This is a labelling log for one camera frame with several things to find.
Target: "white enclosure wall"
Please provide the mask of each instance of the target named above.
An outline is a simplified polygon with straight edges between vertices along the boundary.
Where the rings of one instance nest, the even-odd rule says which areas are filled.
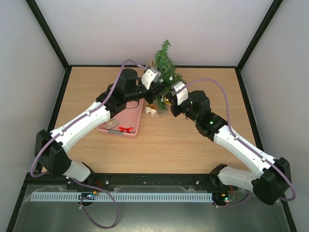
[[[0,6],[0,231],[5,231],[64,69],[24,0],[0,0]]]
[[[237,65],[272,0],[37,0],[69,64]]]
[[[300,232],[309,227],[308,21],[307,0],[283,1],[242,71],[266,152],[291,164]]]

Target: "black metal frame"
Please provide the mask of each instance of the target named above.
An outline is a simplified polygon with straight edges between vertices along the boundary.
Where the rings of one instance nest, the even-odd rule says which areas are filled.
[[[60,91],[55,103],[55,107],[50,119],[50,123],[48,125],[48,131],[52,130],[56,124],[56,120],[57,120],[57,116],[61,107],[61,103],[62,103],[62,99],[66,90],[66,86],[70,77],[70,72],[72,70],[72,67],[120,67],[120,65],[69,65],[68,62],[66,61],[56,39],[54,38],[47,22],[45,21],[38,5],[36,4],[35,0],[25,0],[27,2],[27,4],[29,5],[31,11],[33,12],[34,16],[36,17],[38,23],[40,24],[42,30],[44,31],[47,39],[49,40],[51,46],[53,47],[55,53],[57,54],[59,60],[61,61],[63,67],[65,68],[65,74],[63,77],[63,81],[60,87]],[[243,82],[243,78],[241,76],[241,70],[244,67],[245,63],[247,62],[249,56],[251,55],[251,53],[253,52],[254,48],[256,47],[257,43],[259,42],[260,38],[262,37],[263,33],[265,32],[267,26],[269,25],[269,23],[271,22],[273,16],[275,15],[276,11],[278,10],[278,8],[280,7],[281,3],[283,2],[283,0],[274,0],[272,5],[270,6],[267,14],[265,15],[263,21],[261,22],[259,28],[257,29],[254,37],[252,38],[248,48],[246,49],[243,57],[241,58],[239,64],[237,67],[235,66],[178,66],[180,68],[233,68],[236,71],[236,75],[238,78],[238,82],[239,82],[239,86],[240,86],[240,90],[242,93],[242,97],[244,100],[244,104],[247,110],[247,114],[248,114],[248,118],[250,121],[250,125],[253,131],[253,136],[255,139],[255,143],[256,146],[261,149],[264,150],[263,148],[263,144],[258,132],[258,128],[256,125],[256,121],[254,119],[253,116],[253,112],[252,112],[252,108],[249,102],[249,98],[248,98],[248,94],[246,92],[245,89],[245,85]],[[37,165],[36,170],[38,172],[40,172],[42,170],[42,166]],[[162,178],[172,178],[171,182],[186,182],[188,185],[190,184],[194,184],[194,181],[196,181],[198,178],[201,178],[201,174],[102,174],[102,175],[106,175],[109,176],[109,178],[111,176],[113,177],[117,177],[116,179],[119,180],[119,177],[122,179],[122,182],[126,182],[126,183],[131,183],[132,182],[132,176],[137,177],[137,179],[139,179],[138,181],[140,181],[140,177],[144,176],[145,178],[158,178],[158,180],[161,180]],[[26,193],[26,189],[28,185],[66,185],[67,184],[67,180],[64,177],[59,177],[59,178],[52,178],[51,176],[43,176],[40,178],[32,178],[31,176],[29,176],[29,174],[27,174],[25,181],[22,185],[20,194],[18,196],[11,220],[9,222],[9,226],[7,228],[7,232],[11,232],[14,229],[15,226],[15,222],[17,220],[17,216],[19,213],[19,209],[21,207],[22,201],[24,199],[25,193]],[[289,224],[290,227],[290,231],[292,232],[296,232],[296,227],[288,206],[287,202],[282,202],[283,204],[283,209],[286,215],[286,219],[287,222]]]

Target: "wooden tabletop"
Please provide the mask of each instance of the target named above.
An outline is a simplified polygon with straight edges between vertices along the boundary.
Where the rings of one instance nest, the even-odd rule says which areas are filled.
[[[112,84],[119,68],[73,67],[57,118],[58,128],[83,112]],[[178,68],[188,83],[212,78],[225,88],[234,129],[252,144],[253,134],[234,69]],[[222,92],[213,83],[200,82],[189,91],[204,90],[212,111],[226,119]],[[209,173],[220,163],[233,168],[245,165],[223,147],[203,137],[194,122],[183,115],[151,118],[144,108],[137,139],[102,134],[93,129],[69,151],[68,156],[83,161],[97,173]]]

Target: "small christmas tree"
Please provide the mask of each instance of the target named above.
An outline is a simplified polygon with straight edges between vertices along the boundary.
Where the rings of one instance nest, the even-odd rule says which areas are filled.
[[[147,66],[155,66],[161,72],[161,82],[166,88],[156,97],[160,110],[166,110],[165,103],[162,101],[164,95],[171,90],[171,86],[178,81],[183,81],[183,76],[176,73],[174,62],[169,58],[169,47],[171,46],[169,40],[162,43],[161,50],[157,51],[154,56],[154,61],[147,63]]]

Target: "red bow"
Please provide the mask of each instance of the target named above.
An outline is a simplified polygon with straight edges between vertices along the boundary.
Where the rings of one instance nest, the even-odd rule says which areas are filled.
[[[133,127],[130,128],[124,128],[124,127],[118,127],[120,129],[120,132],[124,132],[126,130],[127,133],[131,133],[130,130],[133,130]]]

